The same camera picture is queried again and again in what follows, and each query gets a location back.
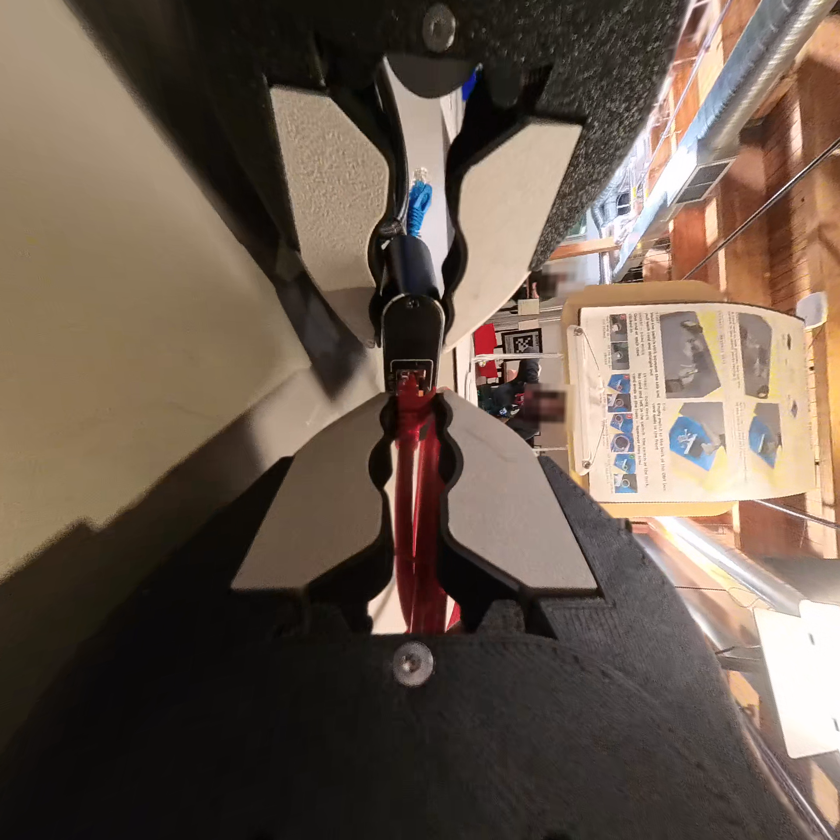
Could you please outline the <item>metal ventilation duct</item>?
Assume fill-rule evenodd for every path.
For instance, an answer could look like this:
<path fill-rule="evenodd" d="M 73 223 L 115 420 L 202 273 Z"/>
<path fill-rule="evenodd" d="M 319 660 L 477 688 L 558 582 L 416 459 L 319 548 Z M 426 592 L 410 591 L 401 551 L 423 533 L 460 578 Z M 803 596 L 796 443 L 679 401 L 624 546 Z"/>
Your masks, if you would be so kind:
<path fill-rule="evenodd" d="M 758 3 L 720 74 L 618 249 L 611 282 L 640 266 L 683 207 L 708 198 L 739 152 L 740 134 L 834 2 Z"/>

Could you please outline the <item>red box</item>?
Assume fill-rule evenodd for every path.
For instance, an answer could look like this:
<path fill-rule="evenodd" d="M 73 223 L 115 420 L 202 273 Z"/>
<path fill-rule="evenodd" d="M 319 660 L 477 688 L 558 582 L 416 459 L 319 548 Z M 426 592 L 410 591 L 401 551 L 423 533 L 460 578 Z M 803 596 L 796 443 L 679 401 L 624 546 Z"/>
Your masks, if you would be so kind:
<path fill-rule="evenodd" d="M 498 362 L 494 356 L 497 347 L 495 325 L 490 322 L 478 327 L 472 335 L 472 341 L 474 357 L 477 359 L 474 363 L 476 377 L 484 380 L 484 382 L 498 382 Z M 478 360 L 479 357 L 484 357 L 485 355 L 490 357 L 489 360 Z"/>

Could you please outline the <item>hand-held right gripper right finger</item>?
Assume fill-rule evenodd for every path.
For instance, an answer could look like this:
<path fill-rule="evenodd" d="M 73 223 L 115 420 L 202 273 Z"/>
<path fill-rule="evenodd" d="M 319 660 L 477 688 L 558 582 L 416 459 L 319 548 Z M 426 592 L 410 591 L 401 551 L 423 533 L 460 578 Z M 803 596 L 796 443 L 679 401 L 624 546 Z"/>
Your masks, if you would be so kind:
<path fill-rule="evenodd" d="M 461 396 L 438 396 L 444 489 L 437 578 L 463 614 L 599 587 L 533 450 Z"/>

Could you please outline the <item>black ethernet port splitter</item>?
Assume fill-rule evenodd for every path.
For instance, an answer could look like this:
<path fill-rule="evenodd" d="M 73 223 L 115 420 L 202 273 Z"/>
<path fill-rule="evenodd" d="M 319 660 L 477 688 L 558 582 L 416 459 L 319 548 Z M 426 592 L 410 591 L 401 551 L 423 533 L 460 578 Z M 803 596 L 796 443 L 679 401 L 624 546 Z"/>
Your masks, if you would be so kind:
<path fill-rule="evenodd" d="M 437 386 L 445 336 L 445 310 L 431 253 L 409 234 L 395 236 L 384 248 L 384 274 L 378 315 L 385 390 L 394 395 L 414 378 L 419 391 Z"/>

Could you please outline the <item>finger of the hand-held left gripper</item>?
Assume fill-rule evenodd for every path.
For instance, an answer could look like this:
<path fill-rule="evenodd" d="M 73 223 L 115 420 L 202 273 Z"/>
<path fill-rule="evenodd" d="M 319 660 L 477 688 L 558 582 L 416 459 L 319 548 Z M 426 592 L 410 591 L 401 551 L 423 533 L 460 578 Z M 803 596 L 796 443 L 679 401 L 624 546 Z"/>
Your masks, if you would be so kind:
<path fill-rule="evenodd" d="M 372 348 L 371 244 L 392 203 L 379 104 L 344 88 L 276 86 L 270 99 L 301 262 L 343 324 Z"/>
<path fill-rule="evenodd" d="M 444 349 L 526 279 L 582 126 L 526 117 L 447 176 L 454 241 L 444 259 Z"/>

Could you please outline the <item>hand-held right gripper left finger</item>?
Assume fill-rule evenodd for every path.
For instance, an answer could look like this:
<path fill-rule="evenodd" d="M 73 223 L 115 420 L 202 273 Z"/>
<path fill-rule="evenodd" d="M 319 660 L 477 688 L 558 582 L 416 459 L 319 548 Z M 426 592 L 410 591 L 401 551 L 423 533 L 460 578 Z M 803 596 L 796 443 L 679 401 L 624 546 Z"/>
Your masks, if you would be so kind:
<path fill-rule="evenodd" d="M 394 401 L 381 393 L 293 457 L 231 583 L 366 614 L 392 579 Z"/>

